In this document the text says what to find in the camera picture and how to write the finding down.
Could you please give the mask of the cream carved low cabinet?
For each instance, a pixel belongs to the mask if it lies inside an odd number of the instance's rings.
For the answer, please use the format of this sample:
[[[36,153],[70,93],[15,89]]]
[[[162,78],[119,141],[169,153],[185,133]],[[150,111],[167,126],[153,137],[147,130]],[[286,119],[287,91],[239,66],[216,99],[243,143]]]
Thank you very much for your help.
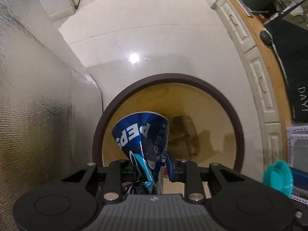
[[[259,16],[249,15],[240,0],[216,0],[215,10],[242,60],[253,93],[262,150],[248,172],[264,172],[277,160],[288,159],[286,128],[292,116],[285,82],[274,50],[266,46],[260,32],[265,29]]]

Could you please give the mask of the crushed blue Pepsi can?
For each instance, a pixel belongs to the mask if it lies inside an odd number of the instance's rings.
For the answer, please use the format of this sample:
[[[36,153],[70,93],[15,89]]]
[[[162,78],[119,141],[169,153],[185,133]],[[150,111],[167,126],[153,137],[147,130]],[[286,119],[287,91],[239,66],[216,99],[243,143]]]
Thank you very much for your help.
[[[142,176],[145,192],[156,193],[167,160],[168,119],[155,112],[129,114],[114,125],[112,136]]]

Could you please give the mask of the round brown-rimmed trash bin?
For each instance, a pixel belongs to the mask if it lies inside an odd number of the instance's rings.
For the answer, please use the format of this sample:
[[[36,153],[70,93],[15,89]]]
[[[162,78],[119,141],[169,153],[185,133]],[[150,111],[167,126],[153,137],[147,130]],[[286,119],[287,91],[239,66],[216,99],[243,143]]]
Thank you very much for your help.
[[[170,122],[168,149],[199,166],[221,163],[240,171],[245,144],[240,119],[214,86],[187,74],[156,74],[123,89],[104,110],[95,130],[92,159],[107,166],[125,154],[112,138],[113,126],[137,112],[155,112]]]

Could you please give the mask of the teal bottle cap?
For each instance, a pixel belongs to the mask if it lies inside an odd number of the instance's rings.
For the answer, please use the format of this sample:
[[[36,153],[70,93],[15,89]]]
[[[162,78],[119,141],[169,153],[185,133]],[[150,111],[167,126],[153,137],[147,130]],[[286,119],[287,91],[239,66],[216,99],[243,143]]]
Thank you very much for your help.
[[[293,192],[293,174],[289,165],[283,160],[276,161],[264,171],[262,182],[287,197]]]

